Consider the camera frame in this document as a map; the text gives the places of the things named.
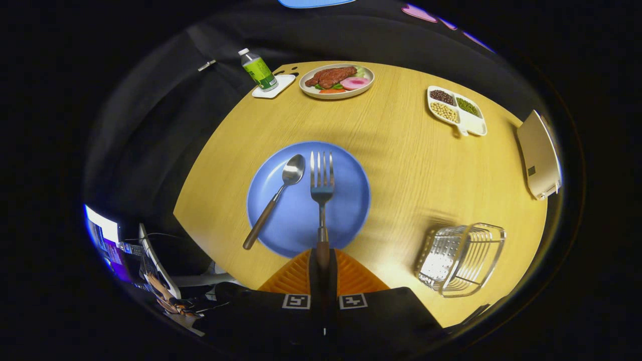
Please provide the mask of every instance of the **white plate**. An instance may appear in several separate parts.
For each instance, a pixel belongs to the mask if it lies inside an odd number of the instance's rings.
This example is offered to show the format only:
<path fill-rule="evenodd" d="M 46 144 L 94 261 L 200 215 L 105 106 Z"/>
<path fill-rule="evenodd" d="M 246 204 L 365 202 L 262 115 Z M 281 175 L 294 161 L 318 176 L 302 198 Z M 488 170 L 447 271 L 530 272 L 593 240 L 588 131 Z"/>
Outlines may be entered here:
<path fill-rule="evenodd" d="M 346 67 L 346 66 L 360 66 L 363 68 L 365 74 L 363 75 L 364 78 L 369 79 L 370 83 L 368 85 L 364 86 L 363 88 L 355 89 L 353 91 L 346 91 L 346 92 L 337 92 L 334 94 L 320 94 L 319 92 L 321 90 L 315 88 L 315 87 L 308 87 L 306 86 L 306 81 L 312 79 L 312 77 L 317 73 L 317 71 L 321 71 L 324 69 L 330 69 L 333 67 Z M 321 66 L 318 67 L 312 71 L 309 71 L 307 74 L 305 74 L 301 80 L 299 80 L 299 87 L 301 90 L 303 90 L 304 93 L 307 95 L 313 97 L 313 98 L 319 98 L 319 99 L 345 99 L 345 98 L 350 98 L 351 96 L 359 95 L 366 90 L 370 89 L 372 87 L 372 83 L 374 83 L 374 73 L 372 70 L 368 69 L 365 66 L 359 65 L 359 64 L 332 64 L 332 65 L 326 65 L 326 66 Z"/>
<path fill-rule="evenodd" d="M 279 95 L 279 93 L 282 92 L 283 89 L 292 84 L 294 78 L 296 78 L 296 76 L 292 74 L 275 75 L 274 77 L 277 79 L 277 82 L 279 82 L 276 88 L 270 89 L 269 91 L 263 91 L 261 88 L 256 87 L 256 89 L 254 89 L 254 91 L 252 92 L 252 96 L 255 98 L 274 98 L 275 96 Z"/>
<path fill-rule="evenodd" d="M 440 100 L 431 98 L 430 97 L 430 92 L 433 91 L 433 90 L 441 90 L 441 91 L 449 94 L 450 96 L 452 96 L 455 105 L 453 106 L 453 105 L 450 105 L 448 103 L 444 103 L 444 102 L 442 102 Z M 468 132 L 476 134 L 478 136 L 485 136 L 486 134 L 488 134 L 488 128 L 486 127 L 486 120 L 483 117 L 482 110 L 479 108 L 479 106 L 477 106 L 477 104 L 474 101 L 470 100 L 469 98 L 466 98 L 465 96 L 463 96 L 461 94 L 457 94 L 455 92 L 452 92 L 452 91 L 450 91 L 448 89 L 437 87 L 436 85 L 431 85 L 431 86 L 428 87 L 428 91 L 426 92 L 426 96 L 428 97 L 428 108 L 433 113 L 433 115 L 436 116 L 437 119 L 439 119 L 441 121 L 445 121 L 446 123 L 449 123 L 449 124 L 452 124 L 452 125 L 456 126 L 457 129 L 459 130 L 459 132 L 463 136 L 467 136 Z M 461 99 L 463 99 L 465 101 L 468 101 L 470 104 L 473 104 L 475 106 L 475 108 L 477 108 L 477 111 L 479 112 L 480 116 L 479 117 L 475 116 L 474 114 L 471 114 L 471 113 L 461 109 L 457 105 L 457 98 L 461 98 Z M 435 113 L 433 111 L 433 109 L 430 107 L 430 104 L 432 104 L 432 103 L 445 104 L 450 109 L 455 110 L 457 112 L 457 119 L 459 119 L 459 123 L 455 123 L 454 121 L 450 121 L 450 120 L 438 115 L 437 113 Z"/>

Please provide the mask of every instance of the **meat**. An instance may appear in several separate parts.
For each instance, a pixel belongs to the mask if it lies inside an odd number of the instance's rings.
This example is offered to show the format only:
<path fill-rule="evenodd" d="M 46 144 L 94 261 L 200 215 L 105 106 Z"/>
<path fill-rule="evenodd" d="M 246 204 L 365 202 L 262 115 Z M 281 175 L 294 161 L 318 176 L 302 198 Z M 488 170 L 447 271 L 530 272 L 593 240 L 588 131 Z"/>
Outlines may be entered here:
<path fill-rule="evenodd" d="M 335 84 L 356 73 L 357 69 L 354 66 L 320 70 L 310 80 L 306 81 L 306 86 L 313 87 L 318 84 L 324 89 L 332 88 Z"/>

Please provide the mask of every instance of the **metal basket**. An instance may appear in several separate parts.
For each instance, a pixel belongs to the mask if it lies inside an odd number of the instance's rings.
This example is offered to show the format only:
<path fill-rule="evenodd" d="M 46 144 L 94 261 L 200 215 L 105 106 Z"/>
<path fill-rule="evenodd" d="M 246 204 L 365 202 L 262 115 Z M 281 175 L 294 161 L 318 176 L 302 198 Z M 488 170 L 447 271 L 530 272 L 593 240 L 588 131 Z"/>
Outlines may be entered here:
<path fill-rule="evenodd" d="M 475 223 L 442 228 L 424 249 L 417 277 L 443 297 L 463 297 L 479 291 L 495 269 L 506 230 Z"/>

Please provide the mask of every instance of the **carrot slice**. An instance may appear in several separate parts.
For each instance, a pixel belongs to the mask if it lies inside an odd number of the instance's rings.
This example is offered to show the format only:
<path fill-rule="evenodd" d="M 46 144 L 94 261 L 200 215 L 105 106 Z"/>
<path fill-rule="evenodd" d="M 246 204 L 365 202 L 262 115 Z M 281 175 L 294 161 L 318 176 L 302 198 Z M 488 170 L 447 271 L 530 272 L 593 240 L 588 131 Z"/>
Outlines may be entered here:
<path fill-rule="evenodd" d="M 345 89 L 324 89 L 319 94 L 334 94 L 336 92 L 345 92 Z"/>

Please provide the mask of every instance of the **green vegetable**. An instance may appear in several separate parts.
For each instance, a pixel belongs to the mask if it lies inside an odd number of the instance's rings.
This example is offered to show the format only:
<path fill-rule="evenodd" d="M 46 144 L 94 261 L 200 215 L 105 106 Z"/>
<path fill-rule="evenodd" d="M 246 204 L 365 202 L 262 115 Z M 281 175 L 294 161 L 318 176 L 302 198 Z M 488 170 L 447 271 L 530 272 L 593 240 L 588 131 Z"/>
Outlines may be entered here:
<path fill-rule="evenodd" d="M 356 78 L 365 78 L 365 69 L 361 66 L 354 66 L 357 69 L 357 73 L 353 75 Z"/>
<path fill-rule="evenodd" d="M 315 88 L 317 88 L 319 90 L 324 90 L 325 89 L 324 87 L 322 87 L 321 85 L 318 85 L 318 84 L 315 85 Z M 343 85 L 337 83 L 332 88 L 328 88 L 328 89 L 343 89 Z"/>

